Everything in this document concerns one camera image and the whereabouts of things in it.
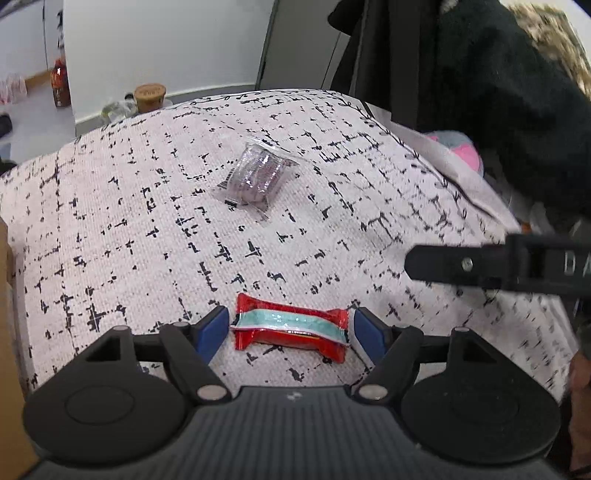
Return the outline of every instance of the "white cabinet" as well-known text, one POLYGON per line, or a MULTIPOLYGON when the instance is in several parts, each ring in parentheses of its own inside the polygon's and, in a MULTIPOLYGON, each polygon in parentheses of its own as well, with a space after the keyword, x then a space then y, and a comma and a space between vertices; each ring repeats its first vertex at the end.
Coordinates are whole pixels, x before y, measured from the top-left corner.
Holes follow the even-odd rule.
POLYGON ((64 0, 45 0, 45 39, 47 49, 47 65, 52 68, 60 57, 57 43, 60 31, 57 29, 63 20, 64 0))
POLYGON ((31 77, 47 70, 43 2, 0 19, 0 80, 11 73, 31 77))

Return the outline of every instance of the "candy bar wrapper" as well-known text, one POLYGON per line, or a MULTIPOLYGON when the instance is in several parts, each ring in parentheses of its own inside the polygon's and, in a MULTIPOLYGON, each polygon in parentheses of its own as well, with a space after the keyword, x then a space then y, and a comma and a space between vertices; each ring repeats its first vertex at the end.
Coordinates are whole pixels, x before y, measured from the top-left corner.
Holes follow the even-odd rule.
POLYGON ((238 295, 236 320, 231 328, 236 350, 252 342, 318 350, 337 363, 345 361, 349 344, 349 312, 305 309, 238 295))

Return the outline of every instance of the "bed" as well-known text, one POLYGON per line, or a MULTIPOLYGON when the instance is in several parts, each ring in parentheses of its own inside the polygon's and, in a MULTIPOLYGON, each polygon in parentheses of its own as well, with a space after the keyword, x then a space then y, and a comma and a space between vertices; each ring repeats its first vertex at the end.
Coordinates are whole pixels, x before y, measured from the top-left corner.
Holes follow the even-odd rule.
MULTIPOLYGON (((416 243, 501 242, 474 205, 347 96, 274 90, 182 103, 95 130, 0 178, 15 253, 17 331, 29 389, 115 325, 196 322, 240 292, 317 309, 370 308, 390 325, 478 332, 560 398, 573 338, 556 299, 410 280, 416 243), (213 191, 248 138, 301 155, 261 221, 213 191)), ((371 363, 250 346, 211 366, 241 385, 355 384, 371 363)), ((163 375, 159 364, 143 365, 163 375)))

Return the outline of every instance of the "black pattern fabric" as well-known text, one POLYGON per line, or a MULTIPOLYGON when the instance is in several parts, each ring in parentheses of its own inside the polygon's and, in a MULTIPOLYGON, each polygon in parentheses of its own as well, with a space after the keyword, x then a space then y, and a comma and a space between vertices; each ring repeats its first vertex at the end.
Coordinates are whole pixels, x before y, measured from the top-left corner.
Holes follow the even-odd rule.
MULTIPOLYGON (((35 388, 112 326, 156 332, 239 292, 317 309, 360 305, 393 325, 471 327, 556 397, 572 351, 547 298, 410 280, 416 243, 501 242, 505 229, 433 166, 334 92, 278 90, 196 100, 93 131, 1 178, 16 255, 15 299, 35 388), (216 186, 247 140, 303 156, 261 221, 216 186)), ((159 374, 159 365, 146 365, 159 374)), ((227 338, 213 369, 241 385, 358 382, 317 352, 227 338)))

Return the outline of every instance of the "white wall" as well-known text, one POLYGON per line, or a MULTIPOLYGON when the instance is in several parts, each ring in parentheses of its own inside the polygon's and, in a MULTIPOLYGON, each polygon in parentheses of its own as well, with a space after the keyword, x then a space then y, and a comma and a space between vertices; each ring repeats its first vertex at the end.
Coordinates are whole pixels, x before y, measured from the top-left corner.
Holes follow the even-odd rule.
POLYGON ((76 122, 141 83, 253 85, 273 0, 64 0, 76 122))
POLYGON ((0 19, 0 81, 11 73, 31 77, 47 70, 43 2, 0 19))

